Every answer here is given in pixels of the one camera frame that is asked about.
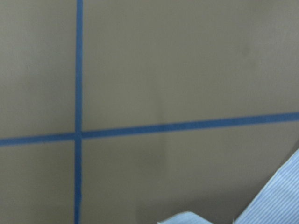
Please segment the light blue striped shirt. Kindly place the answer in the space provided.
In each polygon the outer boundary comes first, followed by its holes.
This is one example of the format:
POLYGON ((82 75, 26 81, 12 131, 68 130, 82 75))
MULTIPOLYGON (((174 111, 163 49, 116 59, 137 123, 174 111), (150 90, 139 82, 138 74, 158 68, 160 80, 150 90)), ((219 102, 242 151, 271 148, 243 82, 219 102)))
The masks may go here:
POLYGON ((241 193, 192 201, 184 209, 157 218, 156 224, 297 224, 299 222, 299 152, 285 161, 257 195, 238 213, 241 193))

